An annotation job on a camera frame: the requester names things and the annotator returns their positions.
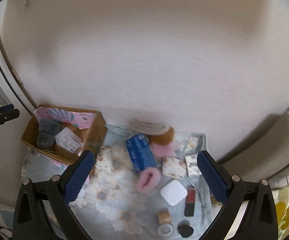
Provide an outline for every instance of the metal screw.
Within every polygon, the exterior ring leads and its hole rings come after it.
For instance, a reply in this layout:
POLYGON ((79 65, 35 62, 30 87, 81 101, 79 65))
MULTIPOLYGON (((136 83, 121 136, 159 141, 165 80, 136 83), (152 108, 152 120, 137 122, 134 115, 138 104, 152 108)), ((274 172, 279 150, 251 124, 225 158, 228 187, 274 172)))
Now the metal screw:
POLYGON ((23 185, 28 185, 30 183, 30 179, 24 179, 22 183, 23 185))
POLYGON ((52 181, 56 182, 60 179, 60 175, 55 175, 51 178, 52 181))
POLYGON ((236 182, 240 181, 240 177, 238 175, 232 175, 231 178, 233 181, 236 181, 236 182))
POLYGON ((261 183, 262 183, 263 185, 265 185, 265 186, 267 186, 267 185, 269 184, 266 179, 261 180, 261 183))

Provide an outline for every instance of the small box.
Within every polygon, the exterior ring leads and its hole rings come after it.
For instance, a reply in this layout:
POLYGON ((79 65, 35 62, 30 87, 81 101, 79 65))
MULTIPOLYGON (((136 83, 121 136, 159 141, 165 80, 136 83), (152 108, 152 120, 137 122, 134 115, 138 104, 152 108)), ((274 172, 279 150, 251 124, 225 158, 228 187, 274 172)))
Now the small box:
POLYGON ((157 161, 144 134, 139 133, 126 140, 126 147, 136 173, 146 168, 157 167, 157 161))
POLYGON ((188 191, 179 180, 174 179, 160 190, 160 195, 170 206, 175 206, 187 197, 188 191))
POLYGON ((55 143, 71 153, 77 153, 82 146, 82 140, 68 127, 65 127, 55 136, 55 143))
MULTIPOLYGON (((96 116, 90 128, 80 130, 78 127, 69 123, 61 123, 61 126, 62 128, 65 128, 65 127, 69 128, 75 135, 77 135, 82 140, 83 142, 82 150, 90 150, 95 155, 98 154, 100 147, 103 144, 105 134, 107 132, 104 119, 102 117, 102 114, 99 111, 62 107, 62 106, 46 106, 46 105, 42 105, 42 106, 64 109, 64 110, 72 111, 72 112, 95 113, 96 116)), ((56 143, 54 144, 53 153, 40 150, 37 147, 37 138, 38 138, 38 133, 39 133, 38 128, 39 128, 39 123, 36 117, 33 115, 26 129, 24 130, 24 133, 21 137, 21 141, 27 146, 29 146, 31 149, 35 150, 36 152, 39 152, 45 156, 50 157, 51 159, 54 159, 66 165, 73 164, 79 158, 77 154, 72 154, 68 152, 67 150, 58 146, 56 143)))

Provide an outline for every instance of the cardboard box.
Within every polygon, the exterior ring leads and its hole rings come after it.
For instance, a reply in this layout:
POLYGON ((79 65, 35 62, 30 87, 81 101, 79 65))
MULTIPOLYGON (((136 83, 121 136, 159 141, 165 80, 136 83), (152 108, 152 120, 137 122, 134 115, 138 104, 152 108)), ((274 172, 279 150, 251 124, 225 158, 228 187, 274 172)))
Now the cardboard box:
MULTIPOLYGON (((72 112, 95 113, 96 116, 93 120, 92 126, 88 129, 80 130, 78 127, 68 124, 68 123, 62 123, 61 125, 62 125, 62 128, 68 127, 84 142, 83 150, 90 150, 95 155, 98 154, 100 147, 103 144, 105 134, 107 132, 104 119, 102 117, 102 114, 99 111, 62 107, 62 106, 48 106, 48 105, 40 105, 40 106, 53 107, 53 108, 68 110, 72 112)), ((54 148, 53 148, 54 153, 49 153, 49 152, 46 152, 44 150, 40 150, 39 148, 37 148, 37 138, 38 138, 38 133, 39 133, 38 128, 39 128, 39 123, 36 117, 33 115, 26 129, 24 130, 24 133, 21 137, 21 141, 27 146, 29 146, 31 149, 67 165, 73 164, 79 158, 78 155, 72 154, 62 149, 56 143, 54 144, 54 148)))

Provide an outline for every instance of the printed label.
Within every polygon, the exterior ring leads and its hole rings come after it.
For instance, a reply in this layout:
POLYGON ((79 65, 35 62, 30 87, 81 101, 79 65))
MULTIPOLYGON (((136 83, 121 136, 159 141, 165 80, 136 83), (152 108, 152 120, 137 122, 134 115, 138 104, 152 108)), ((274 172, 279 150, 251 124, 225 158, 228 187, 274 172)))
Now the printed label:
POLYGON ((80 147, 80 144, 75 142, 70 137, 65 137, 61 140, 60 146, 65 148, 67 151, 74 153, 80 147))

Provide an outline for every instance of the blue gripper pad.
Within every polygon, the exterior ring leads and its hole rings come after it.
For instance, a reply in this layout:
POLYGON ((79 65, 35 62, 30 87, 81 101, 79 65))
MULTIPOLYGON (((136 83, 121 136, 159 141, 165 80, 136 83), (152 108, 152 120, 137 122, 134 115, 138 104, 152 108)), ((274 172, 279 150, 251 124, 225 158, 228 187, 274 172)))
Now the blue gripper pad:
POLYGON ((215 199, 225 204, 228 200, 227 185, 203 152, 198 153, 197 165, 215 199))
POLYGON ((93 166, 94 154, 91 151, 88 151, 88 154, 81 161, 64 187, 64 201, 66 205, 77 199, 77 196, 93 166))

